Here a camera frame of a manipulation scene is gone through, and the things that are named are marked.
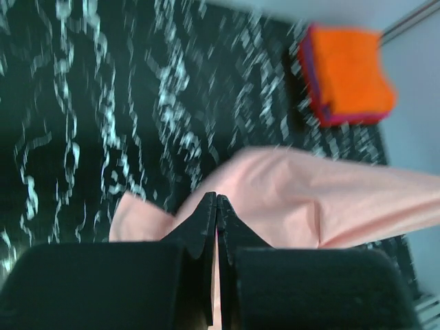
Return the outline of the orange folded t-shirt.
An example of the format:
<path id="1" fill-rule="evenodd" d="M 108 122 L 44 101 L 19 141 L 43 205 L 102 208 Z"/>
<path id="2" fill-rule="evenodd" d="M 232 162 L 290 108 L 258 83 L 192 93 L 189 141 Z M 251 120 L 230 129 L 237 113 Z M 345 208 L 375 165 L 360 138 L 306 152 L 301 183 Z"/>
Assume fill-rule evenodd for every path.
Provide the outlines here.
<path id="1" fill-rule="evenodd" d="M 320 96 L 333 114 L 392 111 L 397 95 L 382 69 L 378 32 L 312 25 L 310 39 Z"/>

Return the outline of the salmon pink t-shirt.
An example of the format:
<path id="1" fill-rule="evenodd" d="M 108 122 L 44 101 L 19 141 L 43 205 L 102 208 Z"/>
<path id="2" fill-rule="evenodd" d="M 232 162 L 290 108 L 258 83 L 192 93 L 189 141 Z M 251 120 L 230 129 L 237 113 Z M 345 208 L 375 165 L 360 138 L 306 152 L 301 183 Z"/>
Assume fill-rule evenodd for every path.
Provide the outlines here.
<path id="1" fill-rule="evenodd" d="M 109 240 L 162 239 L 209 192 L 225 195 L 245 224 L 282 248 L 348 248 L 439 223 L 438 177 L 258 147 L 217 169 L 176 215 L 125 193 Z"/>

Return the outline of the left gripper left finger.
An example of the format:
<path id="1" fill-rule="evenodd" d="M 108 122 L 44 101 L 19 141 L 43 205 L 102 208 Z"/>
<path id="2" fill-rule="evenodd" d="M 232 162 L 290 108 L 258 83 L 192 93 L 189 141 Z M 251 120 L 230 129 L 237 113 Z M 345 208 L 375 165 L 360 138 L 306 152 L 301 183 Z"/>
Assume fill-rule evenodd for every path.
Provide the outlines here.
<path id="1" fill-rule="evenodd" d="M 1 290 L 2 329 L 207 329 L 216 195 L 157 241 L 37 245 Z"/>

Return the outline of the right aluminium frame post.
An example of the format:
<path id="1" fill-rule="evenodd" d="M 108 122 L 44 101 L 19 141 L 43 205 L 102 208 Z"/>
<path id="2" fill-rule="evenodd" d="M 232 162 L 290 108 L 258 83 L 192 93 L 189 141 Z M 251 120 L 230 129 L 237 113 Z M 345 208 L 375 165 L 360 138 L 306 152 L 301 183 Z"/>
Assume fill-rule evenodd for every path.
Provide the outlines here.
<path id="1" fill-rule="evenodd" d="M 425 1 L 408 14 L 387 27 L 381 36 L 380 45 L 385 45 L 413 28 L 424 19 L 439 11 L 439 0 Z"/>

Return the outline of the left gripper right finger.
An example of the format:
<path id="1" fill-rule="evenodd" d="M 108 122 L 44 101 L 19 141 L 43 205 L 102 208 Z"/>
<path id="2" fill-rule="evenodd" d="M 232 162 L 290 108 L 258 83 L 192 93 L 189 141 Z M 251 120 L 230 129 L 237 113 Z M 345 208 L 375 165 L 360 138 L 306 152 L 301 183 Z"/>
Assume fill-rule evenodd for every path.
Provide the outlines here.
<path id="1" fill-rule="evenodd" d="M 383 252 L 275 248 L 217 198 L 224 329 L 418 329 L 410 292 Z"/>

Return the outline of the black marbled table mat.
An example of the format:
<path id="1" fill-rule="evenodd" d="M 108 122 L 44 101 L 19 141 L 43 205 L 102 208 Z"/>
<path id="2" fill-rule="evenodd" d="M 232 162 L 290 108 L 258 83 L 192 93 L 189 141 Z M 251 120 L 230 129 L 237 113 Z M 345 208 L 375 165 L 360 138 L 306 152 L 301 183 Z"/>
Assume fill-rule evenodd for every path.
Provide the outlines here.
<path id="1" fill-rule="evenodd" d="M 176 212 L 247 146 L 385 164 L 376 126 L 312 116 L 304 29 L 205 1 L 2 1 L 1 277 L 32 245 L 106 241 L 126 191 Z"/>

